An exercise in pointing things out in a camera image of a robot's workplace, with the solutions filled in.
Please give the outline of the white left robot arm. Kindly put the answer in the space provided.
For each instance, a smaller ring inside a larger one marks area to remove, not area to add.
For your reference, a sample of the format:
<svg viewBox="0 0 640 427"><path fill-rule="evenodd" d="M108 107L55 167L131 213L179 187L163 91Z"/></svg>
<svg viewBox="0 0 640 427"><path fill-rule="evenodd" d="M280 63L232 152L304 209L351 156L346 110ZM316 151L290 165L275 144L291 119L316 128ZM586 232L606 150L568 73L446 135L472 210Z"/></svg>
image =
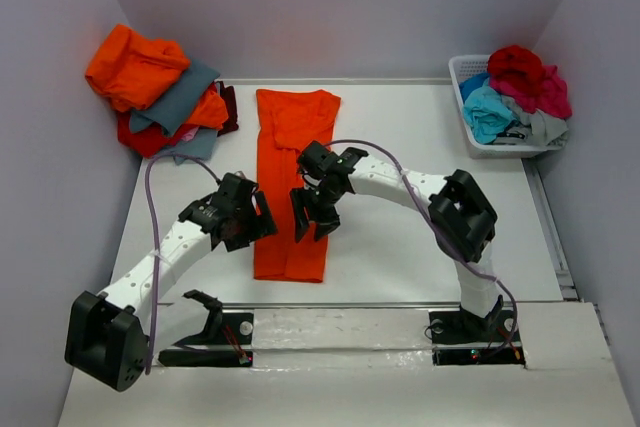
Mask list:
<svg viewBox="0 0 640 427"><path fill-rule="evenodd" d="M191 202L153 249L114 283L81 293L70 311L64 359L117 392L129 389L168 347L194 337L215 339L223 304L200 290L161 309L161 298L196 263L222 245L233 252L276 234L266 197L236 173L216 191Z"/></svg>

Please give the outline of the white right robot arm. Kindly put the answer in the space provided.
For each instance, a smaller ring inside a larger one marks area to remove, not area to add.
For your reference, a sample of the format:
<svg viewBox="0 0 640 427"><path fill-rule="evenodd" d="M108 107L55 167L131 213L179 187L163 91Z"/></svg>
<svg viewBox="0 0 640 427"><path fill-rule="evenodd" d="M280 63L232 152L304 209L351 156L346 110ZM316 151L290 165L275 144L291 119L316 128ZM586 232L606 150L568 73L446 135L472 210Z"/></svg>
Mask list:
<svg viewBox="0 0 640 427"><path fill-rule="evenodd" d="M387 149L364 140L311 142L297 157L304 184L290 192L295 240L320 241L341 224L336 205L346 194L389 201L418 212L440 250L454 261L460 286L460 326L482 339L497 325L504 300L491 261L497 213L467 171L448 176L404 168Z"/></svg>

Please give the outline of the orange t shirt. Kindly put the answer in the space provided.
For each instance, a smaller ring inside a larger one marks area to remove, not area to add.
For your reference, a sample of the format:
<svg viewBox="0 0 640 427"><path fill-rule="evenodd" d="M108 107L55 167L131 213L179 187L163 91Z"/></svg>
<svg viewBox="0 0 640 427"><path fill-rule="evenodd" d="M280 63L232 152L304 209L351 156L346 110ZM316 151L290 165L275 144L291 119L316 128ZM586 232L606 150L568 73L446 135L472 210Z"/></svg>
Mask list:
<svg viewBox="0 0 640 427"><path fill-rule="evenodd" d="M257 182L264 192L278 232L254 244L257 280L321 283L328 240L295 241L290 191L301 187L297 158L311 142L333 139L341 98L325 90L256 91L260 131L257 139Z"/></svg>

